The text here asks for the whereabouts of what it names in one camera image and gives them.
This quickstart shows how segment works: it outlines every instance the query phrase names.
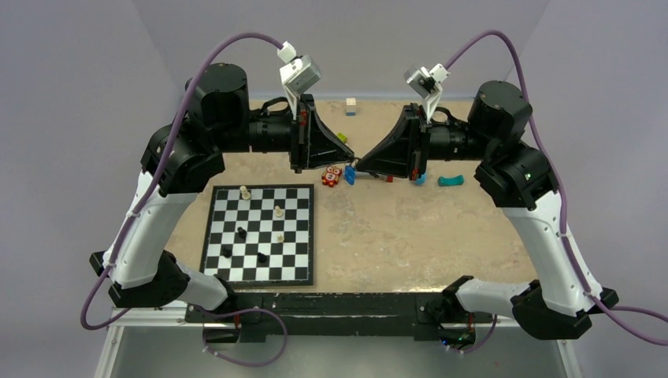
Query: beige wooden table surface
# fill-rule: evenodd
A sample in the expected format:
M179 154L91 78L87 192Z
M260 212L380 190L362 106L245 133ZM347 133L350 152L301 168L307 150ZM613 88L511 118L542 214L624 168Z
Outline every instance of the beige wooden table surface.
M260 102L251 102L257 108ZM395 125L408 101L358 102L346 117L341 101L316 102L323 122L348 137L362 157ZM445 102L466 119L470 102ZM226 154L226 171L215 176L176 226L167 250L199 269L214 185L315 184L315 279L311 287L267 291L437 291L461 275L499 282L536 278L510 222L473 178L476 162L428 163L422 186L341 179L321 185L323 169L295 174L287 154ZM463 174L460 187L438 187L438 176Z

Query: black pawn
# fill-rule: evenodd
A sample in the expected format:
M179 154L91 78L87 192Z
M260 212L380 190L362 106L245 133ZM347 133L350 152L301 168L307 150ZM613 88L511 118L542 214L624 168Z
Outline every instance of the black pawn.
M230 258L232 256L232 250L230 248L227 248L226 246L224 246L222 248L222 251L223 251L223 257L224 258Z
M260 264L264 264L267 262L267 255L263 254L262 252L258 252L258 262Z
M244 240L246 239L246 234L247 234L246 230L244 230L243 228L239 227L239 228L236 229L236 231L239 233L239 237L240 237L241 239L244 239Z

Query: wall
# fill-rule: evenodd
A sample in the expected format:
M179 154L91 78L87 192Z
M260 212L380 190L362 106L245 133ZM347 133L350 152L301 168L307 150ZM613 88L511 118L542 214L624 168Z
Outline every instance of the wall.
M174 81L190 78L220 40L244 31L289 39L325 77L319 98L416 98L403 81L412 65L445 62L486 28L504 30L522 49L549 0L133 0ZM447 97L472 96L506 77L503 46L484 41L447 80ZM280 61L265 43L232 46L221 60L242 65L255 98L283 95Z
M180 90L129 0L0 6L0 376L92 376L79 310ZM99 295L91 321L109 315Z
M521 55L536 122L589 268L628 306L668 313L668 2L552 0ZM668 327L622 313L644 332ZM666 348L596 316L586 376L666 376Z

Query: chessboard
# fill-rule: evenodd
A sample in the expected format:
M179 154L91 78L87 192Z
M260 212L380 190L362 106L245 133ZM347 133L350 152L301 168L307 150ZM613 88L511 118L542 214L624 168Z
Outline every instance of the chessboard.
M313 184L247 185L248 200L239 188L213 188L200 271L232 287L313 285Z

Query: white chess piece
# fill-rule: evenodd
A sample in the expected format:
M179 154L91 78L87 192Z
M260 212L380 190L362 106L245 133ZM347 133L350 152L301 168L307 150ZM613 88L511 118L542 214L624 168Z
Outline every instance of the white chess piece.
M243 199L251 199L251 193L246 189L246 187L242 186L239 188L241 191L241 198Z

